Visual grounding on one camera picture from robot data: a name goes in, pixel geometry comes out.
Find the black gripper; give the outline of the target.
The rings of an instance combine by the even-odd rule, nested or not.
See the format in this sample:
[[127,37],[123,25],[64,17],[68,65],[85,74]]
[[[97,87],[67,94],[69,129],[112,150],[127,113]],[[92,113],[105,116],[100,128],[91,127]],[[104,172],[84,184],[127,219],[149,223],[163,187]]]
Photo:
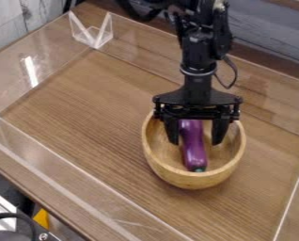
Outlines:
[[168,141],[173,145],[179,144],[179,120],[214,120],[212,144],[219,145],[230,122],[240,118],[243,98],[212,88],[212,77],[219,79],[216,70],[216,64],[200,70],[181,66],[181,86],[152,98],[153,117],[163,121]]

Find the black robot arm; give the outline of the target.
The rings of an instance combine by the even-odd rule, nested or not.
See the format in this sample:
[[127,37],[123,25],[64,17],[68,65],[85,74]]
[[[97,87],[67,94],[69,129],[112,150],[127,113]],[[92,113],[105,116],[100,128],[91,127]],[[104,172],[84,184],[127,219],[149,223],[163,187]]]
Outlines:
[[231,122],[240,118],[243,99],[212,88],[220,80],[218,62],[235,68],[227,56],[232,45],[227,0],[141,0],[151,9],[141,14],[129,0],[116,0],[128,16],[141,22],[160,14],[172,19],[181,48],[180,72],[184,82],[179,89],[152,98],[153,117],[164,124],[168,140],[179,143],[181,121],[212,121],[211,142],[223,142]]

